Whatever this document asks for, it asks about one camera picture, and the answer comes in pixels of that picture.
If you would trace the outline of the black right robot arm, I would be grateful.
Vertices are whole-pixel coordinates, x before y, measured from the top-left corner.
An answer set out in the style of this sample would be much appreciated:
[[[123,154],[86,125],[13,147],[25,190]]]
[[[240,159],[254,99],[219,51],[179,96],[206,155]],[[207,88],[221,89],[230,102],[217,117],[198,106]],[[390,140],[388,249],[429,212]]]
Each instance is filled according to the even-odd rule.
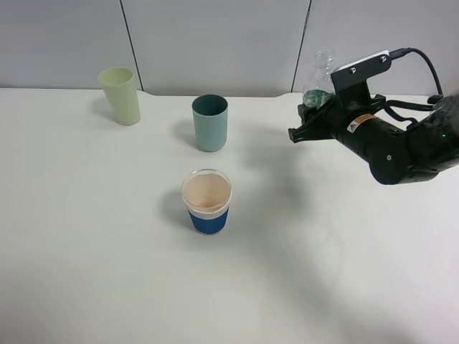
[[[426,105],[387,100],[342,102],[333,96],[319,109],[299,105],[299,128],[289,129],[294,143],[337,140],[369,164],[383,185],[429,181],[458,164],[458,94],[429,98]],[[404,118],[393,109],[427,111],[422,119]],[[376,115],[384,110],[393,119],[409,122],[400,129]]]

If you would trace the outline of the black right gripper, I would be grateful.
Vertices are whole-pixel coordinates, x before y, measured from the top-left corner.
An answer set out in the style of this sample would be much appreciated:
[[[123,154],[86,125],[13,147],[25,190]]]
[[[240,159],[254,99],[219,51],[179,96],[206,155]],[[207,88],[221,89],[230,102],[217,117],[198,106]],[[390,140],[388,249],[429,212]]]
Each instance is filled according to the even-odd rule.
[[[376,116],[386,97],[376,95],[369,104],[350,102],[344,108],[335,96],[322,107],[298,105],[301,125],[289,128],[293,143],[313,140],[337,140],[361,158],[389,155],[389,123]]]

